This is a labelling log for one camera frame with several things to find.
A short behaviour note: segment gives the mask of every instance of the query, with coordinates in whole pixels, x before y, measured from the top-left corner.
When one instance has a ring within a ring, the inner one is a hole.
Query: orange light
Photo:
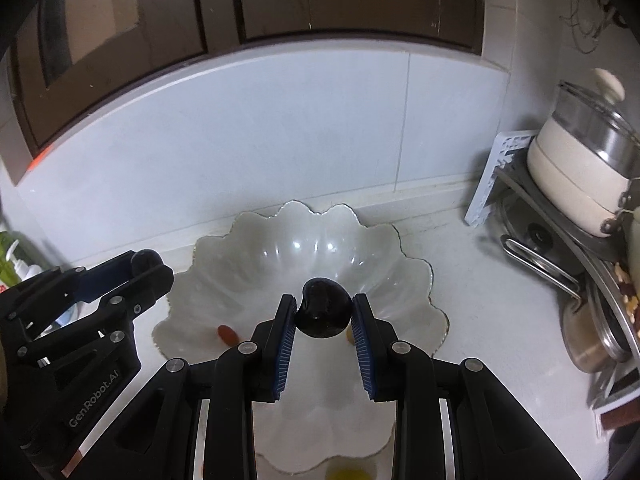
[[[52,145],[50,144],[49,146],[47,146],[44,150],[42,150],[40,152],[40,154],[34,158],[31,163],[28,165],[27,167],[27,171],[31,171],[33,168],[35,168],[38,164],[40,164],[42,162],[42,159],[45,158],[47,156],[47,153],[49,153],[52,149]]]

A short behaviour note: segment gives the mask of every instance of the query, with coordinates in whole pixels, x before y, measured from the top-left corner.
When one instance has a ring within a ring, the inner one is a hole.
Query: white lid knob
[[[605,100],[612,105],[625,100],[625,87],[622,86],[620,79],[603,68],[594,68],[593,75],[596,78],[598,91]]]

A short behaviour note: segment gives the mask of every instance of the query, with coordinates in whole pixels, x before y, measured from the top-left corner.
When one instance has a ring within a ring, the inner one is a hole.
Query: black egg-shaped object
[[[162,258],[152,249],[142,249],[131,257],[131,273],[134,278],[158,265],[162,265]]]
[[[313,278],[302,288],[296,327],[317,339],[339,334],[349,324],[353,307],[349,293],[327,278]]]

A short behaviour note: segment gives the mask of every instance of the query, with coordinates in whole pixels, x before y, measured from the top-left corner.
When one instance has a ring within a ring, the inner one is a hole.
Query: yellow object
[[[351,330],[351,323],[347,327],[347,341],[356,346],[356,340],[353,338],[353,330]]]
[[[327,473],[326,480],[373,480],[373,478],[362,469],[338,469]]]

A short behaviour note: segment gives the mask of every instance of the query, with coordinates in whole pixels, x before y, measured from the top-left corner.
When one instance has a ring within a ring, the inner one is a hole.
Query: red object
[[[236,346],[240,342],[240,338],[236,331],[227,325],[220,325],[218,327],[218,335],[229,348]]]
[[[603,430],[616,430],[640,420],[640,399],[630,400],[610,412],[600,415]]]
[[[31,163],[28,165],[27,167],[27,171],[31,171],[33,168],[35,168],[38,164],[40,164],[42,162],[42,159],[45,158],[47,156],[47,153],[49,153],[51,151],[51,149],[53,148],[53,145],[50,144],[49,146],[47,146],[44,150],[42,150],[40,152],[40,155],[38,155],[36,158],[34,158]]]
[[[62,474],[68,478],[81,460],[82,453],[80,453],[80,450],[78,450],[76,451],[76,454],[71,457],[69,463],[65,465],[65,468],[62,470]]]

